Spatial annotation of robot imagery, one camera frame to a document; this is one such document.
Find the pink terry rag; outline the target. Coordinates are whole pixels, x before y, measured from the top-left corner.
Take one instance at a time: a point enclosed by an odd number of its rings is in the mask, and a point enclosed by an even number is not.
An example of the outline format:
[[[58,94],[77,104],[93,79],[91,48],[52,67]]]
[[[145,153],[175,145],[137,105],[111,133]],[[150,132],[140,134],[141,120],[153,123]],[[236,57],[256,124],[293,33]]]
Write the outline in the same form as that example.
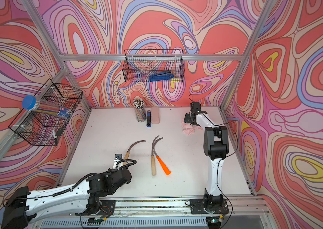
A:
[[[182,122],[182,131],[186,135],[193,134],[196,130],[202,130],[200,126],[192,125],[189,123]]]

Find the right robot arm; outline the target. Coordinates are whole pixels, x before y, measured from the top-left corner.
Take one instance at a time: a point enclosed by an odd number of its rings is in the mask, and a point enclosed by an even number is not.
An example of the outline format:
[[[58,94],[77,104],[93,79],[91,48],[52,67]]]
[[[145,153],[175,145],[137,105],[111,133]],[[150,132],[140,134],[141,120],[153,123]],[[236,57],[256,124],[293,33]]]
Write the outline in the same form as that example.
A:
[[[209,160],[209,171],[205,195],[222,196],[222,165],[230,151],[226,124],[217,124],[206,112],[185,114],[184,123],[201,127],[204,131],[203,151]]]

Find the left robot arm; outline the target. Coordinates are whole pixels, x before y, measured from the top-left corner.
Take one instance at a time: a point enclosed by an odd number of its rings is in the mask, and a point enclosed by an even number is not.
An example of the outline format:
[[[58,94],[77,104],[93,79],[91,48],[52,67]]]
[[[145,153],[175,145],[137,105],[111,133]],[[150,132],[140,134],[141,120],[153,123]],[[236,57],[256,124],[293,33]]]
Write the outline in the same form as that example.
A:
[[[6,200],[1,227],[24,229],[30,222],[61,214],[94,215],[101,210],[100,198],[131,182],[128,168],[136,163],[133,159],[118,160],[112,169],[89,173],[74,184],[54,189],[30,191],[21,187]]]

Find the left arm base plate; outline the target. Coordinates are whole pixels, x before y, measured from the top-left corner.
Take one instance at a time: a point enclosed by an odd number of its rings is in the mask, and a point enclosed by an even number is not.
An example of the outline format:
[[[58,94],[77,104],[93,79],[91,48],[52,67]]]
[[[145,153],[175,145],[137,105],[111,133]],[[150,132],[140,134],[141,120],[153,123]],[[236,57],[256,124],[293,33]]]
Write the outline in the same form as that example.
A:
[[[79,216],[111,216],[115,211],[115,200],[91,200],[86,204],[86,209]]]

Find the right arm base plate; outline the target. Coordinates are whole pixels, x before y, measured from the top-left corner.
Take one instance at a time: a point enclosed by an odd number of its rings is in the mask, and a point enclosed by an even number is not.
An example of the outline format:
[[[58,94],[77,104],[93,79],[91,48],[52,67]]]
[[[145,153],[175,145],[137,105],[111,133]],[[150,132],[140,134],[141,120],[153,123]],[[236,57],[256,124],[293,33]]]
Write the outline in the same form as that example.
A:
[[[188,200],[191,213],[196,214],[219,214],[226,215],[230,212],[227,200],[222,196],[214,196],[205,199]]]

